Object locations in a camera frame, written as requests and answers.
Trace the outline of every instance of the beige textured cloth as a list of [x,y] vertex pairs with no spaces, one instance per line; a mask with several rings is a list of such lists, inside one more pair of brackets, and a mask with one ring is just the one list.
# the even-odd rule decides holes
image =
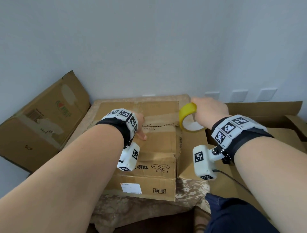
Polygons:
[[[190,102],[190,97],[188,95],[179,95],[96,100],[69,139],[67,145],[89,128],[102,102],[125,101],[178,101],[179,107],[181,108],[183,105]],[[96,229],[100,233],[111,233],[116,227],[121,227],[148,218],[185,212],[194,206],[198,206],[210,212],[209,205],[204,199],[204,196],[209,191],[210,188],[207,181],[177,179],[175,202],[128,196],[101,195],[91,217],[91,223],[95,224]]]

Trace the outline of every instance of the hand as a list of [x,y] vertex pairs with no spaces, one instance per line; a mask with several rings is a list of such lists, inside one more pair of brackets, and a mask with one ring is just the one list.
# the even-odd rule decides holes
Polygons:
[[138,119],[138,131],[136,132],[136,134],[138,135],[139,139],[141,140],[147,140],[147,136],[145,135],[145,133],[142,130],[142,125],[144,123],[144,115],[142,113],[136,113],[134,111],[131,111],[133,113],[135,113],[136,118]]
[[197,106],[195,120],[202,126],[212,129],[213,125],[224,117],[230,117],[228,107],[213,98],[191,98]]

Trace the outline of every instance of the light switch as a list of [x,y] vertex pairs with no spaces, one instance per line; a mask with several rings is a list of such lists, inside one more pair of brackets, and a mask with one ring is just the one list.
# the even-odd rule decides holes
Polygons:
[[269,101],[273,98],[277,88],[263,88],[260,90],[256,101]]
[[248,90],[232,91],[230,102],[243,102],[247,96]]
[[205,97],[211,97],[215,100],[219,100],[220,92],[219,91],[208,91],[205,93]]

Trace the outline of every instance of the packing tape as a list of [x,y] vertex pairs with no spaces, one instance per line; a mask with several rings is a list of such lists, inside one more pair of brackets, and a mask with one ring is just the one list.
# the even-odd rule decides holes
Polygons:
[[195,122],[188,122],[185,118],[188,115],[196,113],[197,106],[195,103],[188,103],[179,110],[179,125],[180,128],[188,132],[198,132],[204,129],[203,126]]

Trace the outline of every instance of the cardboard box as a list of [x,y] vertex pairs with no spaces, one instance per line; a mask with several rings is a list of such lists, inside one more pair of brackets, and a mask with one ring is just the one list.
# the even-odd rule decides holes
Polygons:
[[[280,140],[300,151],[306,152],[307,125],[300,119],[298,114],[302,102],[265,102],[265,103],[229,103],[227,104],[231,115],[241,114],[250,117],[262,125],[268,127],[268,132],[277,140]],[[197,133],[183,132],[182,152],[179,158],[178,177],[183,179],[197,179],[194,173],[192,150],[195,146],[205,144],[208,148],[215,147],[216,142],[211,137],[211,130],[206,129]],[[241,184],[245,185],[235,166],[223,164],[221,160],[216,161],[216,168],[232,176]],[[257,200],[247,193],[237,183],[227,176],[218,173],[214,181],[209,181],[212,194],[230,198],[236,197],[247,201],[267,214]]]
[[0,125],[0,155],[34,172],[55,156],[90,107],[73,71]]
[[181,154],[181,130],[175,127],[178,101],[104,102],[88,128],[118,108],[143,113],[143,130],[148,138],[146,141],[134,138],[140,146],[136,169],[131,172],[116,169],[103,193],[175,201],[176,166]]

